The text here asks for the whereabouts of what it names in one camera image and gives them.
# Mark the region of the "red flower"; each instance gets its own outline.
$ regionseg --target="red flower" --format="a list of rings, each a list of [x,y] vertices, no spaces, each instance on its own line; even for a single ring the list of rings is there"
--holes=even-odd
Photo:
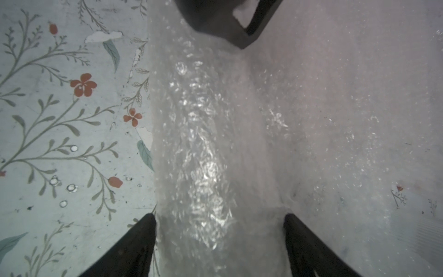
[[[53,35],[56,35],[58,32],[57,25],[54,23],[49,24],[49,32]]]
[[[85,94],[86,97],[91,96],[92,89],[97,87],[97,84],[93,81],[88,81],[91,79],[91,74],[84,73],[80,76],[80,80],[72,80],[71,87],[74,87],[74,95],[77,97]]]
[[[140,113],[136,113],[136,109],[134,109],[134,108],[129,109],[129,114],[130,114],[130,116],[129,115],[124,115],[123,116],[123,120],[125,122],[128,122],[128,121],[130,121],[132,119],[132,125],[134,127],[136,127],[138,125],[138,120],[137,119],[141,119],[143,116],[141,116]]]
[[[123,182],[117,177],[111,177],[108,179],[108,183],[111,187],[120,188]]]

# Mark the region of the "bubble wrap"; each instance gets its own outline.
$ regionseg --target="bubble wrap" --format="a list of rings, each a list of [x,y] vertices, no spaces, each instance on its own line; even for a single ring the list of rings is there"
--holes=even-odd
[[[441,274],[392,224],[399,180],[443,199],[443,152],[404,144],[443,135],[422,1],[286,0],[243,51],[148,6],[162,276],[290,276],[288,212],[364,276]]]

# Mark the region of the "wrapped object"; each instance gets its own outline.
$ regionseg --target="wrapped object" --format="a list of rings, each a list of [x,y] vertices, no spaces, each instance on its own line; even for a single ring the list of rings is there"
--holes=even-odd
[[[363,276],[441,276],[394,220],[442,220],[441,2],[283,1],[244,50],[148,2],[163,276],[290,276],[288,212]]]

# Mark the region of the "peeling paint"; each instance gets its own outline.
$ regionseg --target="peeling paint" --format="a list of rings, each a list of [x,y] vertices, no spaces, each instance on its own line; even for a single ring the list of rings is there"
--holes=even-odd
[[[151,146],[152,146],[152,133],[149,132],[146,127],[136,128],[136,129],[137,129],[137,133],[139,134],[140,139],[143,141],[144,145],[146,145],[146,147],[148,149],[151,149]]]
[[[138,64],[138,62],[140,61],[140,58],[141,58],[141,50],[139,48],[137,48],[136,55],[134,56],[134,61],[132,62],[133,67]]]
[[[97,31],[93,33],[92,35],[89,35],[85,39],[85,43],[91,43],[91,42],[104,42],[110,39],[119,39],[123,36],[123,33],[120,31],[112,31],[109,34],[103,32],[103,31]]]

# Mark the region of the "black plastic bracket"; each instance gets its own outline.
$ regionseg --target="black plastic bracket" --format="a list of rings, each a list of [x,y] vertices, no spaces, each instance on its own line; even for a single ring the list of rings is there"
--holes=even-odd
[[[155,245],[155,217],[146,214],[80,277],[147,277]]]
[[[286,215],[283,228],[293,277],[361,277],[294,214]]]
[[[283,0],[260,0],[247,28],[233,16],[245,0],[175,0],[184,19],[198,32],[224,38],[240,49],[253,43]]]

